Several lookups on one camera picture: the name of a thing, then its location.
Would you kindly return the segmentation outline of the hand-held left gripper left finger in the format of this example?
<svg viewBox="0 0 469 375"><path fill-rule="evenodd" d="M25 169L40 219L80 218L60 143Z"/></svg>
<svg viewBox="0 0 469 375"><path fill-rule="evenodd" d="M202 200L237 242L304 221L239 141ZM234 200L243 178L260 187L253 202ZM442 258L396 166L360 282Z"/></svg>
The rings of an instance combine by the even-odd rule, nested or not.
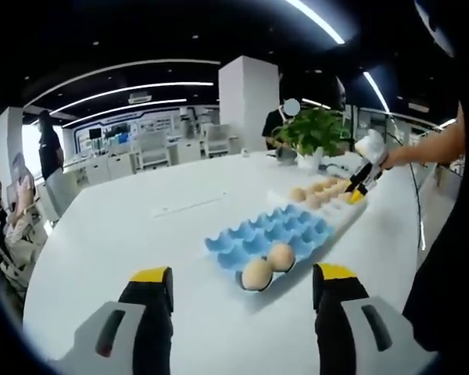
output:
<svg viewBox="0 0 469 375"><path fill-rule="evenodd" d="M137 272L117 301L104 303L75 331L56 361L61 374L169 374L173 337L173 271Z"/></svg>

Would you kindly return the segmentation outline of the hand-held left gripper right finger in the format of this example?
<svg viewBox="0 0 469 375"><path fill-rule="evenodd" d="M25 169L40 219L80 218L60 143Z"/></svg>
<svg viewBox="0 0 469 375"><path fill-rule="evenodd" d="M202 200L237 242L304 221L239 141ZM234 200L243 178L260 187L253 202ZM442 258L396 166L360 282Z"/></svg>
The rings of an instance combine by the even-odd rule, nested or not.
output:
<svg viewBox="0 0 469 375"><path fill-rule="evenodd" d="M321 374L436 374L439 354L383 298L371 297L345 266L313 265L314 324Z"/></svg>

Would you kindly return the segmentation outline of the person's right hand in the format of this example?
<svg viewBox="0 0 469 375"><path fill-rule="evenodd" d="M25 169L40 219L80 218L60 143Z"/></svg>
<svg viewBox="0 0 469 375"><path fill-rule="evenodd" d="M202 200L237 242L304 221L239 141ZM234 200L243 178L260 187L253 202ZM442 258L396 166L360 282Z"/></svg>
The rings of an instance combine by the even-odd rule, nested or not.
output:
<svg viewBox="0 0 469 375"><path fill-rule="evenodd" d="M390 170L395 166L403 166L405 164L404 152L401 148L397 148L388 152L385 160L381 164L381 169Z"/></svg>

